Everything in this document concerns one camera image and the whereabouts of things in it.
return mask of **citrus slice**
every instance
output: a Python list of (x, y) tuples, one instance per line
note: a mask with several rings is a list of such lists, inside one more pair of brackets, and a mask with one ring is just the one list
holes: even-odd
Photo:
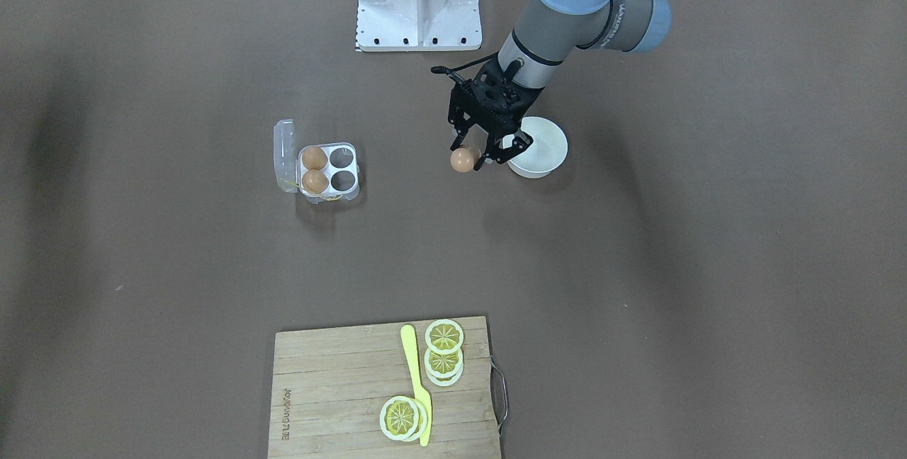
[(463, 329), (450, 319), (438, 319), (425, 329), (425, 345), (438, 355), (453, 353), (463, 345)]
[(402, 441), (412, 436), (419, 426), (419, 408), (409, 397), (396, 395), (381, 408), (381, 432), (389, 439)]
[(463, 368), (461, 366), (460, 369), (456, 371), (456, 374), (454, 374), (452, 378), (448, 379), (438, 379), (428, 373), (425, 374), (428, 375), (428, 381), (431, 381), (435, 385), (438, 385), (438, 387), (450, 387), (450, 385), (456, 383), (460, 379), (460, 376), (463, 375)]
[(453, 378), (457, 370), (463, 369), (463, 350), (438, 355), (431, 349), (425, 349), (425, 372), (437, 379)]
[(405, 440), (402, 440), (405, 442), (414, 442), (415, 440), (421, 438), (422, 433), (425, 432), (425, 427), (428, 426), (428, 410), (427, 410), (427, 408), (425, 408), (424, 404), (420, 403), (419, 401), (417, 401), (415, 399), (412, 399), (412, 401), (415, 403), (415, 406), (417, 408), (419, 408), (419, 428), (414, 433), (412, 433), (412, 436), (409, 436)]

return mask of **knife handle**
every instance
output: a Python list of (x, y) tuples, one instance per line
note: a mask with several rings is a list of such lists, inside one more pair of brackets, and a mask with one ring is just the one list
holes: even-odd
[(412, 324), (404, 324), (400, 329), (402, 352), (406, 355), (406, 365), (409, 366), (409, 376), (412, 378), (412, 390), (422, 386), (422, 376), (419, 375), (419, 347), (415, 342), (415, 329)]

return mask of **white bowl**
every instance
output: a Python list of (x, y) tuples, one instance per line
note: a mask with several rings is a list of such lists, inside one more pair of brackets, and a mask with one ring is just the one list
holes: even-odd
[[(517, 174), (524, 178), (543, 178), (567, 159), (567, 136), (557, 124), (544, 117), (530, 116), (522, 118), (519, 129), (532, 137), (532, 144), (507, 162)], [(503, 137), (502, 146), (509, 147), (512, 143), (512, 135)]]

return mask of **transparent plastic lid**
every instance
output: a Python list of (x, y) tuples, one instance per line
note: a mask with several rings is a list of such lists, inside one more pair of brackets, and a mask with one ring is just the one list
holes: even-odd
[(278, 187), (288, 193), (295, 193), (299, 188), (294, 146), (293, 120), (279, 120), (274, 125), (274, 176)]

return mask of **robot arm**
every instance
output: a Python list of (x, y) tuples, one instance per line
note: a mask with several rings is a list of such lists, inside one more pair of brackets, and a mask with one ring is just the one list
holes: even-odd
[[(649, 52), (665, 39), (670, 21), (667, 0), (529, 0), (501, 50), (477, 61), (487, 62), (474, 78), (457, 74), (463, 68), (432, 68), (454, 81), (447, 120), (457, 137), (451, 150), (479, 126), (488, 140), (474, 171), (486, 161), (509, 161), (531, 145), (519, 129), (522, 117), (573, 48)], [(504, 146), (508, 135), (512, 145)]]

